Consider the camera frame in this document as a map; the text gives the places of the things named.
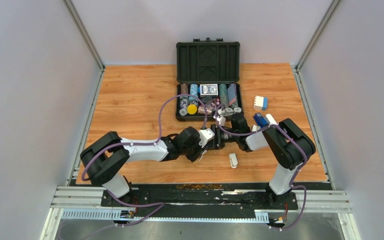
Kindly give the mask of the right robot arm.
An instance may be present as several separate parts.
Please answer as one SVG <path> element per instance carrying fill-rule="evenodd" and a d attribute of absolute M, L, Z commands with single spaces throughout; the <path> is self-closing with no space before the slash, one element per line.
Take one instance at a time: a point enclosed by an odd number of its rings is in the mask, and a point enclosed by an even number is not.
<path fill-rule="evenodd" d="M 290 118 L 276 122 L 271 114 L 256 113 L 253 119 L 256 123 L 253 130 L 243 113 L 230 116 L 231 127 L 225 128 L 216 123 L 216 144 L 221 146 L 225 142 L 236 142 L 244 152 L 270 148 L 277 167 L 266 188 L 265 201 L 270 208 L 278 209 L 291 192 L 298 172 L 316 153 L 316 146 Z"/>

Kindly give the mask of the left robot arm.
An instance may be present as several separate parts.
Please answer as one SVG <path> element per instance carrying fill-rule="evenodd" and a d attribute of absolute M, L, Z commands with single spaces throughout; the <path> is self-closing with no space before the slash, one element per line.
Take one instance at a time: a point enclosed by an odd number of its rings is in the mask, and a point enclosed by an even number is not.
<path fill-rule="evenodd" d="M 124 164 L 137 161 L 166 162 L 185 156 L 200 160 L 208 150 L 222 149 L 226 136 L 212 124 L 206 129 L 191 126 L 156 140 L 131 140 L 110 131 L 80 153 L 82 178 L 103 186 L 120 206 L 129 206 L 133 193 L 127 178 L 118 174 Z"/>

